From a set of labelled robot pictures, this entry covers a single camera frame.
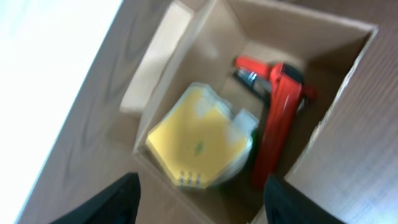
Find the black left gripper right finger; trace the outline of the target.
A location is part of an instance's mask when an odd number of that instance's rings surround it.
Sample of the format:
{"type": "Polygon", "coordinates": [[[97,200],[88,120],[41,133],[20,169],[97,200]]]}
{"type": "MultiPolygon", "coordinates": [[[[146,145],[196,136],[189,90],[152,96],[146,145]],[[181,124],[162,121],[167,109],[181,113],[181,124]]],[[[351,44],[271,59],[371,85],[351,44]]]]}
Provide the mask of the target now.
{"type": "Polygon", "coordinates": [[[284,179],[269,175],[264,206],[270,224],[343,224],[284,179]]]}

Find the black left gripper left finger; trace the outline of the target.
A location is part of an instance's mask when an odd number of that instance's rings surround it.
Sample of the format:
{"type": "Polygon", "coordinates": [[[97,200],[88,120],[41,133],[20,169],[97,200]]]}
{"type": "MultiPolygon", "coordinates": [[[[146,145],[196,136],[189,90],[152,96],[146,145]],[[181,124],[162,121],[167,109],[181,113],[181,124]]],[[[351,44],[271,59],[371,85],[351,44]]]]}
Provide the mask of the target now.
{"type": "Polygon", "coordinates": [[[129,172],[53,224],[135,224],[141,199],[136,172],[129,172]]]}

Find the green tape roll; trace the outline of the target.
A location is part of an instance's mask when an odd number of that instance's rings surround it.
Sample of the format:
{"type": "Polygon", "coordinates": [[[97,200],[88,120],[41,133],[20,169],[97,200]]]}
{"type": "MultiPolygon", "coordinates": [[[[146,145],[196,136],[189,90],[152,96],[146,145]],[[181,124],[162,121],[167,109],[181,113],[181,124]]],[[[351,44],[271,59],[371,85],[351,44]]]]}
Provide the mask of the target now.
{"type": "Polygon", "coordinates": [[[213,183],[213,186],[223,184],[233,178],[235,178],[245,167],[252,166],[253,160],[258,152],[258,129],[254,129],[251,132],[252,143],[247,148],[247,150],[241,155],[239,159],[234,161],[229,167],[228,170],[225,170],[221,177],[217,178],[213,183]]]}

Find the yellow sticky note pad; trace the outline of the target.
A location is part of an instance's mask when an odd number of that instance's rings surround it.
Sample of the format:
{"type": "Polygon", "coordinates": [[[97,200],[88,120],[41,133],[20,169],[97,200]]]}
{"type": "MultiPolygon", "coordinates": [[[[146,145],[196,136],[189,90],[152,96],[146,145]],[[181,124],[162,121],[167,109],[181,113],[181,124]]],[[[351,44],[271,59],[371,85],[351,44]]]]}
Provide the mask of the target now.
{"type": "Polygon", "coordinates": [[[146,146],[178,187],[206,189],[236,176],[248,161],[259,120],[209,85],[192,83],[152,128],[146,146]]]}

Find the red utility knife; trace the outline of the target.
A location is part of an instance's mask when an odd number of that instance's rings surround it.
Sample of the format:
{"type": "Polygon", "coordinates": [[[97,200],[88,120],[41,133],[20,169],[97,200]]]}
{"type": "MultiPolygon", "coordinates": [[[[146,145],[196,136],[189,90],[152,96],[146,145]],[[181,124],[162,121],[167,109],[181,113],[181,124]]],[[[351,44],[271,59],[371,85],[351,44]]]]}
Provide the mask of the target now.
{"type": "Polygon", "coordinates": [[[292,65],[277,63],[269,74],[271,81],[271,108],[259,142],[251,174],[251,184],[263,189],[278,163],[289,135],[297,108],[303,98],[303,76],[292,65]]]}

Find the cardboard box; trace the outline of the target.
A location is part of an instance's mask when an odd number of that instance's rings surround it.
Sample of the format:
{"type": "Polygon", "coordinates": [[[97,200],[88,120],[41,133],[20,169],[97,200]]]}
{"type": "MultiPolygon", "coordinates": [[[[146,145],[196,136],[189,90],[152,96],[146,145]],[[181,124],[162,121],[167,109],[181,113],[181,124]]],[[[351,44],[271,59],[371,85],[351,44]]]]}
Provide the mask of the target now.
{"type": "Polygon", "coordinates": [[[262,194],[251,167],[206,190],[172,185],[145,145],[149,131],[192,82],[203,82],[237,112],[265,118],[264,105],[232,75],[247,55],[287,62],[300,70],[317,98],[296,116],[277,163],[285,175],[309,148],[351,78],[376,27],[279,1],[173,1],[121,103],[134,115],[132,154],[142,199],[138,223],[247,223],[262,216],[262,194]]]}

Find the red black stapler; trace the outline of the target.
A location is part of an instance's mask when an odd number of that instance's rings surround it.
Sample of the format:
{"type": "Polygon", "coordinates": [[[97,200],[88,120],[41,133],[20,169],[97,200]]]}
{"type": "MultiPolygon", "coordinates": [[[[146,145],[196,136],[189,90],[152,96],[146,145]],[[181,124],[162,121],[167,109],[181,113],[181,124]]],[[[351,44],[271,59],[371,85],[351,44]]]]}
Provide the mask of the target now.
{"type": "Polygon", "coordinates": [[[306,85],[303,73],[289,63],[265,63],[246,55],[240,55],[234,58],[233,65],[235,68],[233,72],[235,79],[254,96],[259,98],[267,109],[271,108],[272,85],[270,75],[274,68],[277,72],[289,76],[303,86],[303,97],[298,105],[297,111],[300,111],[317,98],[316,89],[306,85]]]}

